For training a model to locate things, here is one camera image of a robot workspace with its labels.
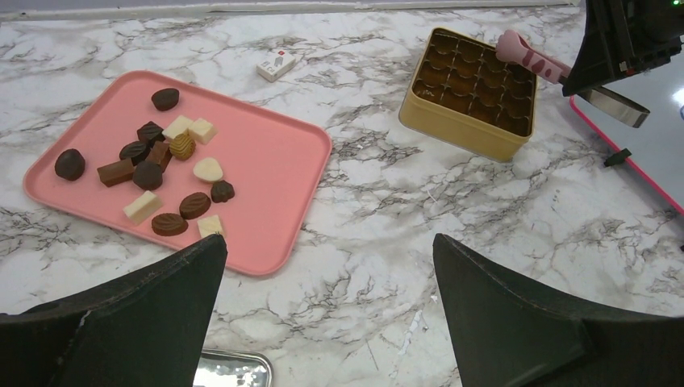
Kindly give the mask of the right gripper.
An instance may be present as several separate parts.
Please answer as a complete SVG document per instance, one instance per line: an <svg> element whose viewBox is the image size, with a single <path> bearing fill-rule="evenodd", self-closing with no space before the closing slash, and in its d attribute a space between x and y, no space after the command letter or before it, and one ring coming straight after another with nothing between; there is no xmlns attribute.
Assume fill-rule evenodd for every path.
<svg viewBox="0 0 684 387"><path fill-rule="evenodd" d="M584 36L562 93L569 97L636 74L640 61L682 51L682 1L586 1Z"/></svg>

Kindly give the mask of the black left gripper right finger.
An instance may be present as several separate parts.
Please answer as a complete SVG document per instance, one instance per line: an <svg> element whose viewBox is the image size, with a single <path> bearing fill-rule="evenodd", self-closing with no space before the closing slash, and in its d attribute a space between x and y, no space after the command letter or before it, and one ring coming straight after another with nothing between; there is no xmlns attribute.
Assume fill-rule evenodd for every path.
<svg viewBox="0 0 684 387"><path fill-rule="evenodd" d="M448 235L432 249L463 385L682 385L682 318L575 297Z"/></svg>

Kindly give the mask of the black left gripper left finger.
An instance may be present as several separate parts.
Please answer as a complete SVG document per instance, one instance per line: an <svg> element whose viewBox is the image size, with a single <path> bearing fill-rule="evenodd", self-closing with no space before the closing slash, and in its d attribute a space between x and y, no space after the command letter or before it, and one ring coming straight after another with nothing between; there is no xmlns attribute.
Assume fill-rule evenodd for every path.
<svg viewBox="0 0 684 387"><path fill-rule="evenodd" d="M1 317L4 386L190 386L227 260L211 235L91 289Z"/></svg>

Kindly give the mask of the pink silicone tongs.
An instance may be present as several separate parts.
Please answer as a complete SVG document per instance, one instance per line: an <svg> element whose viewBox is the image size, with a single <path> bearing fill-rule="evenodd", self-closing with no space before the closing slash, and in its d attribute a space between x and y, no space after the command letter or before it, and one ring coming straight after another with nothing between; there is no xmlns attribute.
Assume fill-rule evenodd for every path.
<svg viewBox="0 0 684 387"><path fill-rule="evenodd" d="M520 65L553 84L564 85L571 73L567 64L538 52L513 30L506 30L499 36L495 51L500 61ZM640 127L650 114L642 105L603 86L582 91L578 96L630 127Z"/></svg>

